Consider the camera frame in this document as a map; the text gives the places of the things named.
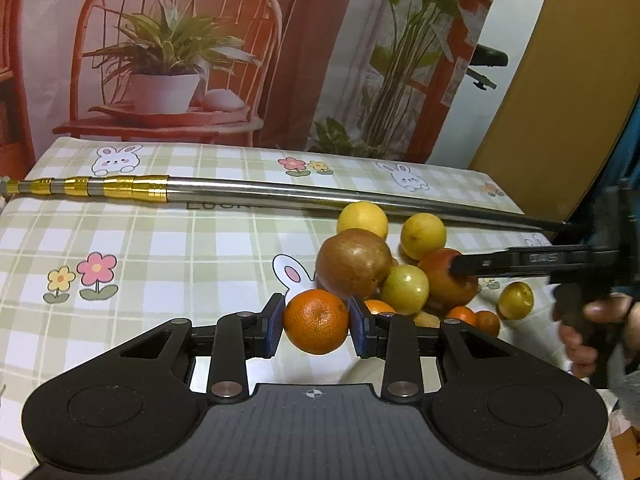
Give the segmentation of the plaid bunny tablecloth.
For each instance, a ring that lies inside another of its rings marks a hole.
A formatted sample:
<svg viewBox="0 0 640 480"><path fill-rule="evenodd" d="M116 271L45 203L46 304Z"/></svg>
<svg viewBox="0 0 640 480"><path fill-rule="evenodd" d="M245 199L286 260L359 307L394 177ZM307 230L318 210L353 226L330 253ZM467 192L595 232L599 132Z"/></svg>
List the plaid bunny tablecloth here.
<svg viewBox="0 0 640 480"><path fill-rule="evenodd" d="M33 178L168 174L374 191L516 211L486 174L230 146L56 140ZM1 215L1 474L35 466L21 412L42 382L170 318L215 323L258 311L299 263L307 284L335 214L229 205L11 200Z"/></svg>

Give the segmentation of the steel gold telescopic pole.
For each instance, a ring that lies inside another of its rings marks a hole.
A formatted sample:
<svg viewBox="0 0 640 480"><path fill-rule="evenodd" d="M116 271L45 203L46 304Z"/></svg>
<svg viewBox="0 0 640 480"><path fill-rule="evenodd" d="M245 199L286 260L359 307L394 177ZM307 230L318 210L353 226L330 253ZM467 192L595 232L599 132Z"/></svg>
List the steel gold telescopic pole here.
<svg viewBox="0 0 640 480"><path fill-rule="evenodd" d="M316 188L310 185L266 183L229 179L171 177L162 174L120 177L68 177L34 180L1 179L1 195L32 197L105 198L106 200L136 200L148 204L197 203L221 204L271 209L340 211L349 204L369 202L386 214L409 217L428 212L442 220L498 226L511 230L561 232L566 224L489 209L429 200L428 198L392 195L370 191Z"/></svg>

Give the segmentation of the brown wooden board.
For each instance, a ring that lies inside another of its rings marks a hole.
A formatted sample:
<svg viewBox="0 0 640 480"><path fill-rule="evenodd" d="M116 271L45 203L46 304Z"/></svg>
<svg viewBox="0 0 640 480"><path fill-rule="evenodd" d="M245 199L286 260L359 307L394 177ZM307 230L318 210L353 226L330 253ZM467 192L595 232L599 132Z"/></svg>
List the brown wooden board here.
<svg viewBox="0 0 640 480"><path fill-rule="evenodd" d="M639 0L544 0L472 162L532 217L567 219L639 91Z"/></svg>

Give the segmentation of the green yellow round fruit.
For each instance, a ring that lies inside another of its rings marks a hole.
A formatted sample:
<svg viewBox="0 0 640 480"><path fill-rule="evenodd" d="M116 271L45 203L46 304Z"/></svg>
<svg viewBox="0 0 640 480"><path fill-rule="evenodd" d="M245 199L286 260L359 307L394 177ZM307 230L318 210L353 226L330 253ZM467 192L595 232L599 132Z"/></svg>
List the green yellow round fruit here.
<svg viewBox="0 0 640 480"><path fill-rule="evenodd" d="M400 264L387 275L380 299L399 314L413 315L423 308L429 294L426 274L417 266Z"/></svg>

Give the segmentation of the small orange mandarin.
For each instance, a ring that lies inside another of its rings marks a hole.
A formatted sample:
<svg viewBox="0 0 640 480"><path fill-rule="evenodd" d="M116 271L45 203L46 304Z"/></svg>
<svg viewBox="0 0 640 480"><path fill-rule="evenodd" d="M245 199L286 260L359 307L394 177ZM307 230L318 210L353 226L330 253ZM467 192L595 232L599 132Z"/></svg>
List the small orange mandarin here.
<svg viewBox="0 0 640 480"><path fill-rule="evenodd" d="M494 312L478 311L475 313L475 327L487 335L497 337L501 324L498 315Z"/></svg>
<svg viewBox="0 0 640 480"><path fill-rule="evenodd" d="M468 307L459 306L454 307L447 312L445 318L456 318L466 324L475 326L476 325L476 313Z"/></svg>

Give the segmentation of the printed room backdrop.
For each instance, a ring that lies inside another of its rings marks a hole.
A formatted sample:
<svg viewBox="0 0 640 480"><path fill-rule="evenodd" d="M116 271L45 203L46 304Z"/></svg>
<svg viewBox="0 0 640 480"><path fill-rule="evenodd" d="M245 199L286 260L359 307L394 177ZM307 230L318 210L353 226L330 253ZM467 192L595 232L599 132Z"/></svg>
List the printed room backdrop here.
<svg viewBox="0 0 640 480"><path fill-rule="evenodd" d="M518 66L544 0L23 0L32 144L189 139L464 168L508 86L466 76L481 47Z"/></svg>

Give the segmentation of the small yellow green fruit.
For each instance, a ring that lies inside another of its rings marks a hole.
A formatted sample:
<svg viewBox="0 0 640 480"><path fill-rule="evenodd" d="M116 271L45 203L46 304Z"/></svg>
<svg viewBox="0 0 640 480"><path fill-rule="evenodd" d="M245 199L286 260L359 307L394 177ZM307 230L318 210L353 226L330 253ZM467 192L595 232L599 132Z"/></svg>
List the small yellow green fruit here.
<svg viewBox="0 0 640 480"><path fill-rule="evenodd" d="M514 282L503 289L498 299L498 311L507 320L521 320L532 312L535 304L533 289L524 282Z"/></svg>

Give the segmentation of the small brown kiwi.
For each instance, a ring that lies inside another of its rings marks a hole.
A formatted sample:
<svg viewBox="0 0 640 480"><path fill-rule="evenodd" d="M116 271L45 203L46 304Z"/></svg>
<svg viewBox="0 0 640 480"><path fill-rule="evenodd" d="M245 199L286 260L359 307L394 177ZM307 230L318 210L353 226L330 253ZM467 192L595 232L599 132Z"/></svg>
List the small brown kiwi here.
<svg viewBox="0 0 640 480"><path fill-rule="evenodd" d="M440 326L440 318L438 316L424 311L417 313L412 319L413 323L418 327L439 328Z"/></svg>

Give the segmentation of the yellow lemon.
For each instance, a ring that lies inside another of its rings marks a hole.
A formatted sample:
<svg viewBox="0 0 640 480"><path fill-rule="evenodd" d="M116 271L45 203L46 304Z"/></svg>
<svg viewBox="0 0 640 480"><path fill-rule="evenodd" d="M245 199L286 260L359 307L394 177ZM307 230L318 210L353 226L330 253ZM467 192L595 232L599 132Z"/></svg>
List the yellow lemon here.
<svg viewBox="0 0 640 480"><path fill-rule="evenodd" d="M349 204L338 216L336 232L341 233L350 229L366 230L386 240L388 235L386 213L378 205L370 202Z"/></svg>
<svg viewBox="0 0 640 480"><path fill-rule="evenodd" d="M446 226L434 214L421 212L405 221L400 231L400 246L406 256L421 260L433 250L444 248Z"/></svg>

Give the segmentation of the red apple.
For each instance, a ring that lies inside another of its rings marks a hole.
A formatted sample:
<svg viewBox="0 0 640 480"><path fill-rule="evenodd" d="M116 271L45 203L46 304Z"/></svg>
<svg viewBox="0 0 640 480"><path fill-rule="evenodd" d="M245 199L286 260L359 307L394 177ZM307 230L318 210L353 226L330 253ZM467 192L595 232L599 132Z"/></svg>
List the red apple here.
<svg viewBox="0 0 640 480"><path fill-rule="evenodd" d="M461 252L451 248L439 248L425 255L418 267L425 273L430 283L427 307L439 313L446 313L455 307L469 304L480 292L478 279L471 275L450 274L450 263Z"/></svg>

